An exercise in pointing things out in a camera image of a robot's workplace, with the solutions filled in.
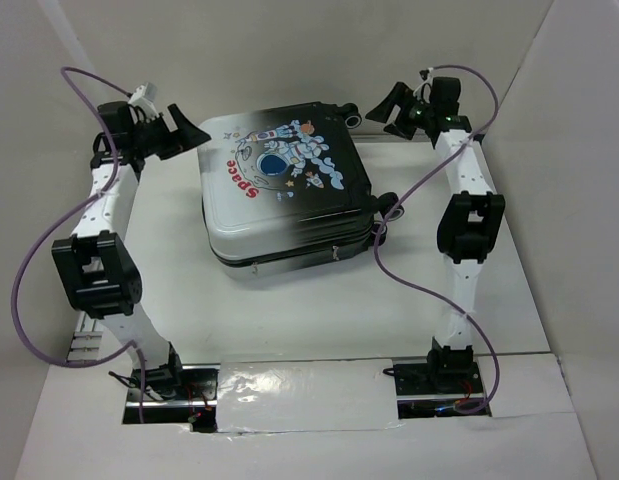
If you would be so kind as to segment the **grey-lined suitcase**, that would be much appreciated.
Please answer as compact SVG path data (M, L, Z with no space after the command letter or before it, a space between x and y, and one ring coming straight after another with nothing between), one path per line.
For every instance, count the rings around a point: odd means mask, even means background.
M403 216L374 195L351 137L353 103L309 102L218 116L200 129L202 215L225 273L251 279L353 258Z

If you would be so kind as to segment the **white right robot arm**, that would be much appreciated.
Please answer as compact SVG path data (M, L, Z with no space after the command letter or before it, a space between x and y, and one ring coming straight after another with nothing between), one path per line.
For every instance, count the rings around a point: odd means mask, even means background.
M483 264L493 251L506 201L488 185L473 146L479 134L459 113L461 82L453 77L425 80L416 89L396 83L367 115L384 131L410 140L418 130L429 138L444 166L451 196L440 219L436 243L447 267L449 306L427 355L425 379L437 392L466 380L473 367L469 316L474 313Z

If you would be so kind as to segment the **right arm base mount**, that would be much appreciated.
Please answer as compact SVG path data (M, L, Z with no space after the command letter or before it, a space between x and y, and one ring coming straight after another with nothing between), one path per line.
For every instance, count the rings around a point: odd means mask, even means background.
M401 420L463 417L486 398L477 363L468 374L436 380L422 361L393 363L382 374L393 379Z

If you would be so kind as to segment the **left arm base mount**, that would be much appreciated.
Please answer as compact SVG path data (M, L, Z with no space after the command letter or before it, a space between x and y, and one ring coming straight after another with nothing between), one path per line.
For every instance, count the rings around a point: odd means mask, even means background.
M217 431L218 365L185 365L179 385L167 390L147 386L143 395L137 378L114 371L108 375L126 389L124 425L139 425L142 411L145 425L183 424L196 433Z

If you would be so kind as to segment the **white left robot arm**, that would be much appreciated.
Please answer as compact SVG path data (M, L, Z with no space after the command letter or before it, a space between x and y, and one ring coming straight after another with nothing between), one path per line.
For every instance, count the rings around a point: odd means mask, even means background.
M146 159L170 159L210 137L175 104L168 107L173 128L162 115L151 117L129 102L101 104L96 112L105 127L92 144L95 200L83 208L71 235L53 242L52 257L70 305L130 345L131 384L171 400L183 393L187 376L141 305L141 274L124 240Z

